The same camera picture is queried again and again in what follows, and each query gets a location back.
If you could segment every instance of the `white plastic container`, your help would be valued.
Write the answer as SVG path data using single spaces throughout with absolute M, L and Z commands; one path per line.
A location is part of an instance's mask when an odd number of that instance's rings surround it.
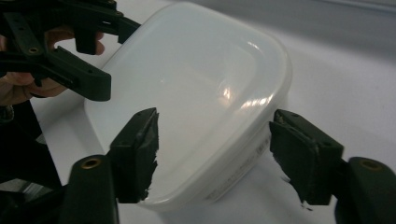
M 156 211 L 218 199 L 267 149 L 268 121 L 291 82 L 273 37 L 191 3 L 165 7 L 106 64 L 111 100 L 85 109 L 104 152 L 132 115 L 160 113 Z

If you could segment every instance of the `screw hole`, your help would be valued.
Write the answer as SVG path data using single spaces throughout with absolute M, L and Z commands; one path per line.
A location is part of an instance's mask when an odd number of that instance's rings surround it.
M 382 166 L 375 161 L 361 160 L 361 166 L 371 171 L 382 170 Z
M 84 161 L 81 165 L 82 169 L 89 170 L 98 166 L 102 161 L 96 158 Z
M 37 48 L 30 48 L 29 53 L 37 53 L 38 49 Z

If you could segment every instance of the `white table surface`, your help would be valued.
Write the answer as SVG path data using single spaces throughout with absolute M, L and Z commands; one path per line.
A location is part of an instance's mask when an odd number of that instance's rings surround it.
M 142 23 L 175 2 L 120 0 L 119 10 Z M 302 115 L 344 145 L 344 160 L 367 157 L 396 171 L 396 14 L 310 0 L 192 2 L 278 38 L 293 65 L 293 81 L 281 108 Z M 120 46 L 111 35 L 103 42 L 104 55 L 78 56 L 103 66 Z M 73 42 L 61 45 L 76 53 Z M 82 102 L 72 91 L 32 100 L 64 184 L 75 161 L 102 153 Z M 166 213 L 120 204 L 121 224 L 335 223 L 335 200 L 330 206 L 302 206 L 284 177 L 267 151 L 217 202 Z

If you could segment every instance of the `finger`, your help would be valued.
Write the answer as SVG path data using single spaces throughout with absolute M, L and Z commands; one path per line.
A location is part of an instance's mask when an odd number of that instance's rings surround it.
M 32 98 L 23 86 L 14 86 L 9 83 L 0 83 L 0 95 L 0 105 L 16 105 Z
M 105 52 L 105 45 L 103 45 L 100 41 L 96 41 L 96 55 L 101 55 Z
M 31 83 L 30 85 L 28 85 L 28 88 L 35 91 L 47 91 L 61 86 L 61 84 L 50 78 L 41 79 L 40 82 L 41 86 L 37 86 L 35 83 Z
M 6 51 L 7 49 L 7 39 L 0 35 L 0 51 Z
M 27 86 L 26 90 L 29 91 L 30 94 L 39 95 L 43 97 L 53 97 L 61 94 L 62 92 L 67 90 L 67 88 L 62 85 L 58 85 L 52 89 L 38 89 L 31 86 Z
M 69 26 L 60 26 L 46 32 L 47 45 L 49 49 L 54 49 L 59 41 L 74 38 L 74 31 Z
M 105 36 L 104 33 L 102 33 L 102 32 L 97 32 L 97 33 L 96 33 L 96 40 L 101 40 L 104 36 Z
M 30 73 L 8 72 L 0 78 L 1 82 L 6 82 L 17 86 L 26 86 L 31 84 L 35 79 Z

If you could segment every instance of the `translucent plastic tub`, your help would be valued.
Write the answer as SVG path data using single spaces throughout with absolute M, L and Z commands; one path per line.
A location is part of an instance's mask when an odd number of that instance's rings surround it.
M 236 183 L 267 149 L 291 82 L 275 38 L 191 3 L 155 13 L 104 70 L 111 100 L 85 102 L 104 152 L 134 113 L 160 113 L 159 165 L 140 203 L 157 211 L 214 202 Z

